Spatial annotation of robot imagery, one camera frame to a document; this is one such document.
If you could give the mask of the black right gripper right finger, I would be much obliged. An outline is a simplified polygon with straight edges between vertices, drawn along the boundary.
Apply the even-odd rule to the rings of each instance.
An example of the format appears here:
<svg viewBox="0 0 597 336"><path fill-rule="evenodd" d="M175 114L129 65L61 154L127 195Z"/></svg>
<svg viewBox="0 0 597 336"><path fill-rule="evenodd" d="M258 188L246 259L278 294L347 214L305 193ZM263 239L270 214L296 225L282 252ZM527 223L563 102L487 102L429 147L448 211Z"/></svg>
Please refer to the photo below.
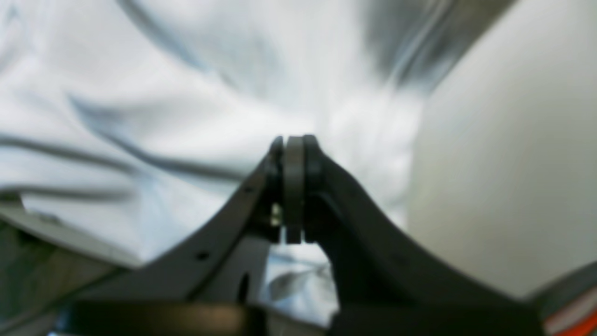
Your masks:
<svg viewBox="0 0 597 336"><path fill-rule="evenodd" d="M331 262L331 336L542 336L537 313L457 272L401 232L361 185L304 136L308 242Z"/></svg>

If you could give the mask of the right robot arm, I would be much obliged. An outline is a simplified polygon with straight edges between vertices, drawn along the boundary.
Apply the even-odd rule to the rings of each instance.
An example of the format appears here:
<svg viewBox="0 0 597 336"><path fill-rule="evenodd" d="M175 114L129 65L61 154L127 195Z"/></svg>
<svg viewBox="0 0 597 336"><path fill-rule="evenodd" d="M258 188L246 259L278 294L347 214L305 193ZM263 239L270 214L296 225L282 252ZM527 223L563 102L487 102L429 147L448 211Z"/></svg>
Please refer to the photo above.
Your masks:
<svg viewBox="0 0 597 336"><path fill-rule="evenodd" d="M319 328L257 302L269 247L316 243L339 311ZM315 136L279 137L222 209L140 270L77 296L58 336L594 336L596 264L514 300L408 238Z"/></svg>

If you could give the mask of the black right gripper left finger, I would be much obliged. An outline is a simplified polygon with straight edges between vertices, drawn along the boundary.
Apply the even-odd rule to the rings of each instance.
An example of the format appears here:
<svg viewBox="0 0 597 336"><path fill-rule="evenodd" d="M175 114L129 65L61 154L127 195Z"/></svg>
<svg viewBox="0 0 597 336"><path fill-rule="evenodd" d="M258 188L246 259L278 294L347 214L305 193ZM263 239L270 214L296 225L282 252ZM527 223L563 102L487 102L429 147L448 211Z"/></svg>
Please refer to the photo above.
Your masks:
<svg viewBox="0 0 597 336"><path fill-rule="evenodd" d="M276 138L201 229L151 264L77 297L63 336L270 336L258 299L270 246L304 238L304 139Z"/></svg>

